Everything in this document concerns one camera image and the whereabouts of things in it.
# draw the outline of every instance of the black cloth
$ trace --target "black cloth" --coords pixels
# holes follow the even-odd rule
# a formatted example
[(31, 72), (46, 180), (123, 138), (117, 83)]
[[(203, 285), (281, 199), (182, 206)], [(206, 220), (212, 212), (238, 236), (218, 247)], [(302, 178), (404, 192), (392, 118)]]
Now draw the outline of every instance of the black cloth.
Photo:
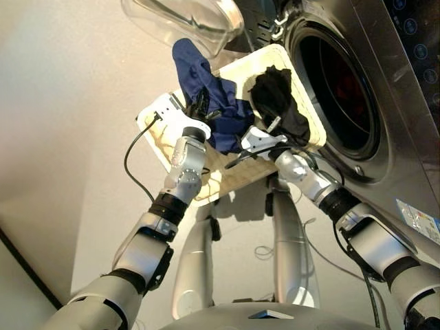
[(305, 146), (310, 138), (309, 121), (299, 113), (291, 86), (292, 72), (289, 69), (268, 67), (264, 74), (256, 77), (255, 86), (250, 91), (252, 102), (267, 127), (277, 116), (281, 118), (272, 135), (284, 134), (290, 142)]

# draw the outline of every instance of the door glass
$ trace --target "door glass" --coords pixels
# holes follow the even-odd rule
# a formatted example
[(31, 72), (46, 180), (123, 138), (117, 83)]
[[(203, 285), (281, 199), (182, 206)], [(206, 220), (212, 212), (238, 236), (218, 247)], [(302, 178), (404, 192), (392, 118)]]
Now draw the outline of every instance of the door glass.
[(233, 0), (122, 0), (126, 15), (145, 32), (173, 45), (189, 38), (208, 57), (243, 31)]

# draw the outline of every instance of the silver robot arm segment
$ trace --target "silver robot arm segment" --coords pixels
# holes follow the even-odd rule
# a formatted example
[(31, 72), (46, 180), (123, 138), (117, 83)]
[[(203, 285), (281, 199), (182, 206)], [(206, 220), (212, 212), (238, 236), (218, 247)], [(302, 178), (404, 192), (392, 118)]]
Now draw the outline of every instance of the silver robot arm segment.
[(280, 175), (329, 215), (348, 243), (349, 256), (371, 277), (388, 283), (407, 329), (439, 324), (440, 269), (418, 260), (410, 244), (380, 213), (329, 174), (311, 169), (291, 151), (269, 156)]
[(116, 253), (112, 272), (97, 278), (57, 311), (43, 330), (129, 330), (147, 291), (168, 269), (168, 245), (200, 191), (206, 134), (186, 127), (178, 139), (164, 188)]

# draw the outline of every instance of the blue cloth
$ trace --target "blue cloth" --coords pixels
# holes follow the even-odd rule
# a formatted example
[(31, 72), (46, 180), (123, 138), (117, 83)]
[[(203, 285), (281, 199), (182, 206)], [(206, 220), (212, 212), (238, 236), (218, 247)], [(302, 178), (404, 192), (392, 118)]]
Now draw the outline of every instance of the blue cloth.
[(197, 95), (206, 87), (210, 97), (208, 113), (221, 111), (221, 116), (208, 122), (212, 131), (208, 142), (221, 153), (239, 153), (239, 140), (254, 124), (254, 113), (248, 101), (235, 98), (237, 84), (213, 76), (209, 62), (187, 38), (174, 44), (173, 59), (186, 106), (196, 102)]

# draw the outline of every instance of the washing machine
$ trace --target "washing machine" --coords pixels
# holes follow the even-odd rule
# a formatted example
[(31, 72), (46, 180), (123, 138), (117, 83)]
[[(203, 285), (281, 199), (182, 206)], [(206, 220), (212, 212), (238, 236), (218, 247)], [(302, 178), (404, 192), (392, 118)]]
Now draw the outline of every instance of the washing machine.
[(440, 259), (439, 2), (235, 0), (237, 51), (285, 46), (358, 197)]

